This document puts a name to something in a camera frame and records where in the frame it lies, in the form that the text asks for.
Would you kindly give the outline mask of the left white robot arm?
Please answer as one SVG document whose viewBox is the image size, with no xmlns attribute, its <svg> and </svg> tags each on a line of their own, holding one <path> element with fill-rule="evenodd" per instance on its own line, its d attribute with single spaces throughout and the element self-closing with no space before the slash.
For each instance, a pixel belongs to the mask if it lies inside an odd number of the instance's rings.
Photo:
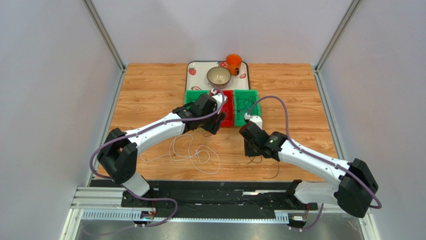
<svg viewBox="0 0 426 240">
<path fill-rule="evenodd" d="M 175 108 L 148 125 L 127 131 L 115 128 L 95 150 L 91 160 L 97 160 L 106 170 L 107 179 L 142 197 L 150 190 L 150 185 L 136 169 L 137 158 L 156 144 L 198 128 L 215 135 L 225 119 L 222 108 L 227 100 L 222 92 L 203 93 L 195 101 Z"/>
</svg>

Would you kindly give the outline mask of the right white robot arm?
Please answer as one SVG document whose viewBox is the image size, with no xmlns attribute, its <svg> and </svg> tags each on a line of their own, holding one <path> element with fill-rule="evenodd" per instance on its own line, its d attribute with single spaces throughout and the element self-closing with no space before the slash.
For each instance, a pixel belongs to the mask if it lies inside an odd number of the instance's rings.
<svg viewBox="0 0 426 240">
<path fill-rule="evenodd" d="M 278 131 L 268 134 L 251 121 L 239 134 L 247 153 L 295 165 L 323 179 L 297 184 L 294 196 L 301 203 L 336 205 L 356 218 L 363 218 L 373 207 L 379 186 L 363 160 L 355 158 L 349 162 L 326 156 Z"/>
</svg>

